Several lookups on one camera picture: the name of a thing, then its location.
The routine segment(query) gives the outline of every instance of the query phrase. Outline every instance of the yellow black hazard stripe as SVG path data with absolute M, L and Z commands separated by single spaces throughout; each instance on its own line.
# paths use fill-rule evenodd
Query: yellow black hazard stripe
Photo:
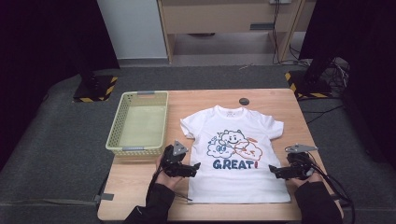
M 113 92 L 114 90 L 114 86 L 116 85 L 117 82 L 117 77 L 113 77 L 110 81 L 110 83 L 108 84 L 108 88 L 106 91 L 106 95 L 104 96 L 99 96 L 99 97 L 80 97 L 80 98 L 74 98 L 74 102 L 78 103 L 78 102 L 96 102 L 96 101 L 107 101 L 108 98 L 110 98 L 110 94 L 111 92 Z
M 291 74 L 286 73 L 285 78 L 288 81 L 290 89 L 294 92 L 294 95 L 297 99 L 332 97 L 332 94 L 330 92 L 299 92 L 297 85 L 291 79 Z

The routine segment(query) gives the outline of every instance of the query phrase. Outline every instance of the gray carpet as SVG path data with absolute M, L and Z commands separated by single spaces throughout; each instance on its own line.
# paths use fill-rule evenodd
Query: gray carpet
M 288 88 L 284 74 L 298 66 L 135 67 L 97 72 L 119 79 L 106 102 L 72 103 L 80 78 L 54 85 L 0 174 L 0 223 L 100 223 L 92 198 L 109 172 L 105 148 L 120 96 L 126 91 Z M 339 100 L 300 102 L 325 111 Z M 318 114 L 305 113 L 310 121 Z M 343 108 L 308 124 L 330 175 L 356 206 L 356 223 L 396 223 L 396 171 L 364 152 Z M 54 204 L 38 199 L 67 199 Z M 346 223 L 350 210 L 346 209 Z

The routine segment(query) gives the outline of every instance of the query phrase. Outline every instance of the black cloth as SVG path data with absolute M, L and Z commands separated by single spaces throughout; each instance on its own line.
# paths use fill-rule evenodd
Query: black cloth
M 51 86 L 120 67 L 96 0 L 1 0 L 0 27 L 1 171 Z
M 294 193 L 303 224 L 341 224 L 343 219 L 323 182 L 306 182 Z
M 342 224 L 341 213 L 322 182 L 301 185 L 295 192 L 303 224 Z M 124 224 L 164 224 L 175 193 L 155 184 L 146 207 L 136 206 Z
M 317 0 L 299 59 L 312 59 L 304 75 L 311 83 L 324 75 L 334 58 L 347 61 L 348 79 L 342 96 L 349 119 L 365 152 L 396 169 L 396 76 L 392 72 L 396 28 L 389 25 L 396 20 L 396 4 L 394 0 L 378 3 Z
M 154 184 L 146 207 L 136 206 L 124 224 L 164 224 L 175 193 L 161 184 Z

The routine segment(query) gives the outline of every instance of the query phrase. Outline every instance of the white wall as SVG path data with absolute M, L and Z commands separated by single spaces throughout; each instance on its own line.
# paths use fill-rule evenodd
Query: white wall
M 156 0 L 98 0 L 118 59 L 167 58 Z

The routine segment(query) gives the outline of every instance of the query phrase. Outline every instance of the table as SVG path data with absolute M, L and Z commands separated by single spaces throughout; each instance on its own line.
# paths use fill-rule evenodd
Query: table
M 295 31 L 308 27 L 316 0 L 289 0 L 276 5 L 269 0 L 158 0 L 163 36 L 172 62 L 177 34 L 272 32 L 278 58 L 285 60 Z
M 215 105 L 226 108 L 241 107 L 240 98 L 249 99 L 249 105 L 245 106 L 247 109 L 272 115 L 274 119 L 284 122 L 282 136 L 272 141 L 282 166 L 289 166 L 285 147 L 296 143 L 315 145 L 294 93 L 289 89 L 169 91 L 166 145 L 173 144 L 177 139 L 187 148 L 191 148 L 193 140 L 184 136 L 180 129 L 180 119 Z M 312 154 L 316 162 L 325 170 L 318 152 L 313 151 Z M 145 159 L 151 161 L 117 156 L 114 158 L 104 191 L 106 194 L 114 194 L 114 198 L 112 201 L 101 201 L 98 210 L 98 217 L 101 220 L 124 220 L 136 205 L 145 205 L 147 188 L 155 172 L 155 158 Z M 183 163 L 188 163 L 189 159 L 190 153 L 187 153 Z M 188 178 L 184 178 L 177 186 L 176 192 L 187 195 L 188 181 Z M 187 204 L 185 200 L 176 197 L 168 219 L 174 221 L 301 219 L 300 209 L 294 198 L 296 188 L 291 184 L 287 184 L 287 187 L 291 195 L 291 203 Z

